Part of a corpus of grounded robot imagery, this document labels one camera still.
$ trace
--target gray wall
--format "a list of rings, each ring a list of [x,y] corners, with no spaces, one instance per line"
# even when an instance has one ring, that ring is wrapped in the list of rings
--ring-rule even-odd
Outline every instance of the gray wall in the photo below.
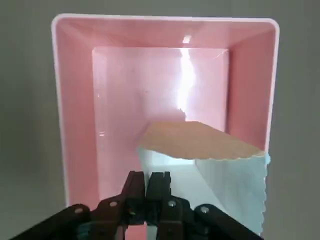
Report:
[[[0,239],[64,206],[50,32],[59,13],[275,19],[280,46],[264,237],[319,238],[318,8],[317,0],[1,1]]]

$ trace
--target beige paper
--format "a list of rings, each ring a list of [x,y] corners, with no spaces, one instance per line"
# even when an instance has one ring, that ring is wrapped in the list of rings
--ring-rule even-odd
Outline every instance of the beige paper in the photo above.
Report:
[[[140,147],[190,160],[233,160],[265,154],[255,146],[197,121],[151,123]]]

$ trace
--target pink container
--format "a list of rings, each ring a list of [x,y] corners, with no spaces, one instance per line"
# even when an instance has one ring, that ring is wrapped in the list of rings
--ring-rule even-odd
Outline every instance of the pink container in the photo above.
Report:
[[[275,21],[61,14],[52,38],[67,205],[118,194],[151,121],[203,122],[268,151]]]

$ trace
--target metal screw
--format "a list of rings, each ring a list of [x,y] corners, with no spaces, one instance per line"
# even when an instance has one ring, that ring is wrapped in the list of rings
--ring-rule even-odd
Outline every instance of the metal screw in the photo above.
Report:
[[[133,216],[136,215],[136,213],[134,211],[132,211],[130,208],[129,208],[128,212],[130,215],[133,215]]]
[[[207,208],[206,206],[202,206],[200,208],[201,212],[203,212],[204,214],[207,214],[209,212],[209,208]]]
[[[170,201],[168,201],[168,205],[169,205],[169,207],[173,208],[177,205],[177,203],[173,200],[170,200]]]
[[[81,208],[81,207],[78,207],[78,208],[76,208],[75,210],[74,210],[74,213],[76,213],[76,214],[80,214],[80,213],[82,213],[84,210]]]
[[[117,205],[118,205],[118,203],[116,201],[112,201],[112,202],[109,203],[110,207],[115,207]]]

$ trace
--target gray background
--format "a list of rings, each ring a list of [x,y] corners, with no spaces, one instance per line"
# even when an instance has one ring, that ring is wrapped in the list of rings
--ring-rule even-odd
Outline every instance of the gray background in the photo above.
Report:
[[[0,239],[64,206],[51,20],[59,13],[270,17],[280,46],[267,177],[267,240],[318,239],[317,0],[3,0],[0,3]]]

